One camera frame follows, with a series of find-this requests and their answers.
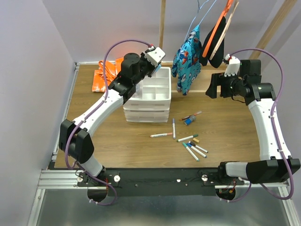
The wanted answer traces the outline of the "white plastic drawer organizer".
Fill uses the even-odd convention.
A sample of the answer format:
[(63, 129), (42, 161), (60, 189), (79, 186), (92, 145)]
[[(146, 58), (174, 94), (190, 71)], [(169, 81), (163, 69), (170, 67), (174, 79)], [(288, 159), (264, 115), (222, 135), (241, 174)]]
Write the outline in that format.
[(133, 96), (123, 105), (127, 122), (164, 123), (168, 121), (171, 104), (171, 69), (161, 67), (151, 78), (139, 83), (142, 97)]

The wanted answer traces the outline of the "light blue highlighter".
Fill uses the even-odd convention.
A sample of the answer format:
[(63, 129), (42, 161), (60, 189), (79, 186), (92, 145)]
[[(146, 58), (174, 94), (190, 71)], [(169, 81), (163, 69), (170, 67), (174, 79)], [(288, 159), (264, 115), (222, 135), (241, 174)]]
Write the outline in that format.
[(152, 73), (152, 76), (156, 74), (156, 72), (161, 68), (161, 65), (158, 65)]

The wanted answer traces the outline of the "clear jar of paperclips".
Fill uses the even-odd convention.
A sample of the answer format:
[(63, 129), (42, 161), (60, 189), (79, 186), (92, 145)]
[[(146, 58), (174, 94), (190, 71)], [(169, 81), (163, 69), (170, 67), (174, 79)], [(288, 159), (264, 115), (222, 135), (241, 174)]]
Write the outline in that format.
[(143, 88), (140, 84), (137, 84), (136, 91), (133, 95), (134, 98), (141, 98), (142, 97)]

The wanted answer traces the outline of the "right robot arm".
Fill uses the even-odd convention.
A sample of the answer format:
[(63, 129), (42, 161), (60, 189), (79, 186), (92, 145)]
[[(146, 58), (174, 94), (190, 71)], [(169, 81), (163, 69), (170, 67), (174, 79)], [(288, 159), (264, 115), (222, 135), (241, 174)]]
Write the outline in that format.
[(255, 162), (221, 162), (216, 173), (217, 181), (225, 185), (240, 177), (253, 184), (284, 182), (289, 178), (288, 169), (295, 173), (301, 163), (292, 158), (285, 144), (277, 109), (273, 106), (276, 101), (274, 87), (271, 83), (261, 82), (260, 60), (239, 60), (228, 56), (226, 62), (225, 72), (212, 74), (206, 95), (216, 98), (220, 86), (221, 97), (244, 98), (255, 123), (260, 159)]

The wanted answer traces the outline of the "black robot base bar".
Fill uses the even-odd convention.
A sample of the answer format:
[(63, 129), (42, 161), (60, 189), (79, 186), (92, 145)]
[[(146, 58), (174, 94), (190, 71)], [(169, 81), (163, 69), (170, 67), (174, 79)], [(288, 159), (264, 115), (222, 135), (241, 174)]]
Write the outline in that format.
[(122, 196), (215, 196), (218, 186), (243, 185), (217, 168), (107, 168), (104, 178)]

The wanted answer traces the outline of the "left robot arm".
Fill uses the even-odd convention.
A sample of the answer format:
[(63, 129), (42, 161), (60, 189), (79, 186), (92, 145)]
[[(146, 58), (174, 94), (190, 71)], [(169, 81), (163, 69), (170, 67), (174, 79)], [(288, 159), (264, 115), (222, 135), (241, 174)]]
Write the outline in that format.
[(104, 166), (94, 157), (91, 137), (110, 114), (132, 97), (136, 85), (146, 76), (152, 76), (164, 57), (160, 48), (141, 55), (126, 54), (120, 72), (107, 89), (108, 93), (81, 116), (61, 123), (59, 148), (89, 173), (88, 180), (92, 185), (99, 186), (104, 182)]

